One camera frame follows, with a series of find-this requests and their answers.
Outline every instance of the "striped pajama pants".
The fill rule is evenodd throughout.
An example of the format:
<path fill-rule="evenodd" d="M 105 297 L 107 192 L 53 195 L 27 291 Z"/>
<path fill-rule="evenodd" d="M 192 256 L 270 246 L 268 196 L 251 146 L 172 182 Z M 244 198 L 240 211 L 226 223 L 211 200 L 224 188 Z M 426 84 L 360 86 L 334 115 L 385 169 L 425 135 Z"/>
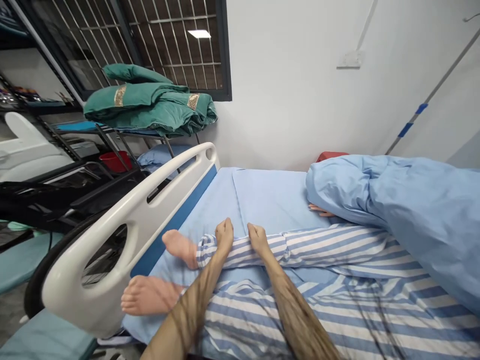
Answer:
<path fill-rule="evenodd" d="M 353 224 L 267 237 L 284 268 L 327 268 L 328 284 L 297 289 L 341 355 L 349 359 L 466 359 L 480 357 L 480 321 L 458 304 L 387 232 Z M 198 244 L 204 268 L 214 236 Z M 261 266 L 250 239 L 235 239 L 224 269 Z M 252 281 L 219 282 L 205 314 L 209 345 L 237 359 L 292 357 L 272 289 Z"/>

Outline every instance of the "teal seat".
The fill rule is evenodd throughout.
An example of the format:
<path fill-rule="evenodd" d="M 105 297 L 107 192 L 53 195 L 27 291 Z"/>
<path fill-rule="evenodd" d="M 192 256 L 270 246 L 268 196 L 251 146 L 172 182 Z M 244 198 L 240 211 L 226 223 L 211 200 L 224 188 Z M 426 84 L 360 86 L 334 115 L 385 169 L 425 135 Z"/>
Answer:
<path fill-rule="evenodd" d="M 43 309 L 0 348 L 0 360 L 87 360 L 96 347 L 94 337 Z"/>
<path fill-rule="evenodd" d="M 53 233 L 52 246 L 62 234 Z M 0 294 L 28 281 L 49 251 L 50 234 L 42 234 L 0 253 Z"/>

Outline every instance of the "hand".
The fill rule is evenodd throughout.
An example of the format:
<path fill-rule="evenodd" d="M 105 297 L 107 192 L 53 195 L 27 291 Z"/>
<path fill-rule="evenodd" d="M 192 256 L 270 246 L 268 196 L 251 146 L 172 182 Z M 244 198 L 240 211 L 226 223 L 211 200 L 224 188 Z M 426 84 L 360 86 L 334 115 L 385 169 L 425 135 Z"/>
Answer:
<path fill-rule="evenodd" d="M 332 218 L 332 217 L 336 216 L 335 214 L 332 214 L 331 212 L 323 210 L 321 207 L 318 207 L 318 206 L 316 206 L 315 204 L 312 204 L 312 203 L 310 205 L 308 205 L 308 207 L 310 208 L 310 210 L 320 212 L 318 215 L 321 216 L 322 218 Z"/>
<path fill-rule="evenodd" d="M 253 225 L 248 223 L 248 236 L 250 236 L 251 247 L 258 254 L 259 257 L 263 258 L 269 253 L 272 254 L 270 250 L 269 242 L 267 241 L 267 235 L 265 234 L 265 229 L 258 225 Z"/>
<path fill-rule="evenodd" d="M 229 217 L 219 223 L 215 229 L 216 249 L 228 255 L 234 243 L 234 227 Z"/>

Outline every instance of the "green folded quilt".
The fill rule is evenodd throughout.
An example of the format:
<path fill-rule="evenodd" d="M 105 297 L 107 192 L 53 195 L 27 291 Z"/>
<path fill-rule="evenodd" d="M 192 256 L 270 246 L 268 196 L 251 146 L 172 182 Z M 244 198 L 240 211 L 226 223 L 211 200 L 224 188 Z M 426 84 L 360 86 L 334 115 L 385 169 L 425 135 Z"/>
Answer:
<path fill-rule="evenodd" d="M 87 120 L 112 128 L 155 129 L 169 138 L 190 136 L 217 121 L 208 94 L 190 93 L 188 87 L 136 65 L 112 64 L 103 70 L 126 84 L 95 91 L 83 108 Z"/>
<path fill-rule="evenodd" d="M 176 138 L 198 133 L 217 118 L 210 95 L 166 92 L 151 106 L 118 112 L 101 122 L 112 128 L 153 129 L 160 136 Z"/>

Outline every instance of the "fluorescent light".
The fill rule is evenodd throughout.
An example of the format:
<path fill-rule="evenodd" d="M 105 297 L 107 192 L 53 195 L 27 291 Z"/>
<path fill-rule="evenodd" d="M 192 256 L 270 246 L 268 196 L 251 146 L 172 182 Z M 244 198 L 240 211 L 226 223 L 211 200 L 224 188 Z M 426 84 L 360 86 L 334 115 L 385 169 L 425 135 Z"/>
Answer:
<path fill-rule="evenodd" d="M 210 33 L 207 30 L 188 30 L 197 39 L 210 39 Z"/>

